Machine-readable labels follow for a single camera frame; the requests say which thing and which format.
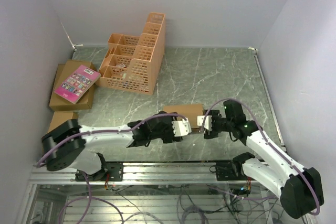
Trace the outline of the brown cardboard box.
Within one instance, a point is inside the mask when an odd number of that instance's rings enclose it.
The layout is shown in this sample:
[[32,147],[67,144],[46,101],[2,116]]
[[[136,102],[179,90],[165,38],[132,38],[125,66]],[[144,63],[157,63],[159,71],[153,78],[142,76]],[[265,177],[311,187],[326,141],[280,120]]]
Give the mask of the brown cardboard box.
[[188,118],[192,131],[198,131],[200,127],[197,125],[197,117],[203,115],[202,104],[183,104],[183,105],[166,105],[162,111],[167,113],[177,113]]

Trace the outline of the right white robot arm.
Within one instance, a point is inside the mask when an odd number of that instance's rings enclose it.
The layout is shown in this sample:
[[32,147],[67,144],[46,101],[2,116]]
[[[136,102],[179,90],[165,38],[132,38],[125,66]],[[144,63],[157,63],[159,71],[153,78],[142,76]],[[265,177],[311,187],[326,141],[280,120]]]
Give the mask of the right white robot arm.
[[248,107],[236,99],[222,99],[225,116],[209,108],[197,117],[204,137],[212,139],[228,132],[253,153],[243,153],[233,159],[232,175],[236,179],[250,177],[269,189],[285,212],[294,219],[306,214],[317,216],[324,204],[320,173],[306,168],[276,145],[257,122],[248,120]]

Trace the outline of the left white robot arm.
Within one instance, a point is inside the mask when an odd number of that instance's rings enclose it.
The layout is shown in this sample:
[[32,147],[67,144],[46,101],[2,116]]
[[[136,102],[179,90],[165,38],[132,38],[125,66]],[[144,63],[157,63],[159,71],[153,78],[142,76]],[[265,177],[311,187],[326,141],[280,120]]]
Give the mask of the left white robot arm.
[[45,166],[49,172],[73,168],[92,180],[102,180],[108,173],[108,165],[102,154],[93,152],[94,148],[148,146],[156,139],[174,143],[190,132],[186,117],[164,111],[115,127],[85,126],[70,119],[43,136],[44,154],[36,167]]

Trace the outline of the small closed cardboard box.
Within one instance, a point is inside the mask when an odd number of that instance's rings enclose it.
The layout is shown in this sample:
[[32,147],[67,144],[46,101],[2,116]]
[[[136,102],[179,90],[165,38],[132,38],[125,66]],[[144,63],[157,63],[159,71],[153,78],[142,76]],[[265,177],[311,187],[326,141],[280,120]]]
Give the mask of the small closed cardboard box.
[[78,114],[72,111],[55,111],[48,129],[48,133],[66,122],[67,120],[78,119]]

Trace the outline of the large closed cardboard box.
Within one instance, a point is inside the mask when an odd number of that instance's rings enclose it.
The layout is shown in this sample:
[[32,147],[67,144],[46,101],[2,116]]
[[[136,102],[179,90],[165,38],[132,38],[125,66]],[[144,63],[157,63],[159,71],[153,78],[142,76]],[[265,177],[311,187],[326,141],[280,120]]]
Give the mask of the large closed cardboard box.
[[68,60],[57,68],[49,106],[53,111],[92,108],[98,72],[92,62]]

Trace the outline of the orange plastic organizer rack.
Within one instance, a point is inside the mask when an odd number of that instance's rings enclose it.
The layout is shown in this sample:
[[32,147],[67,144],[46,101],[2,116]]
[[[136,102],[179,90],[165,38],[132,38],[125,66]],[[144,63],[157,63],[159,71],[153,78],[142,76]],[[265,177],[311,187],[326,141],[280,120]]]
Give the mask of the orange plastic organizer rack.
[[165,14],[149,13],[139,37],[111,34],[97,85],[152,95],[165,51]]

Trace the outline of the pink book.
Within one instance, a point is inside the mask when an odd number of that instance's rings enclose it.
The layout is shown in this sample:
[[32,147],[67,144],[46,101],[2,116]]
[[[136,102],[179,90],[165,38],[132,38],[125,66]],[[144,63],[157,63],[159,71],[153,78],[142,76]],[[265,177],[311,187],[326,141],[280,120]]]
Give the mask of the pink book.
[[54,93],[72,104],[76,104],[101,74],[84,64],[66,64]]

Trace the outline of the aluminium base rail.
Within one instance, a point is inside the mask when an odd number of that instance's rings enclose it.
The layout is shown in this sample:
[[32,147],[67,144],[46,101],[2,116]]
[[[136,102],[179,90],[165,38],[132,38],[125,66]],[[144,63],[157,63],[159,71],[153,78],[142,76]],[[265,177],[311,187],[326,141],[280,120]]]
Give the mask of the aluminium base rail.
[[[108,181],[109,185],[164,185],[164,184],[220,184],[244,183],[243,176],[224,175],[218,181],[213,172],[214,163],[123,163],[122,180]],[[49,172],[45,167],[33,168],[28,182],[35,185],[84,185],[75,181],[77,170],[65,168]]]

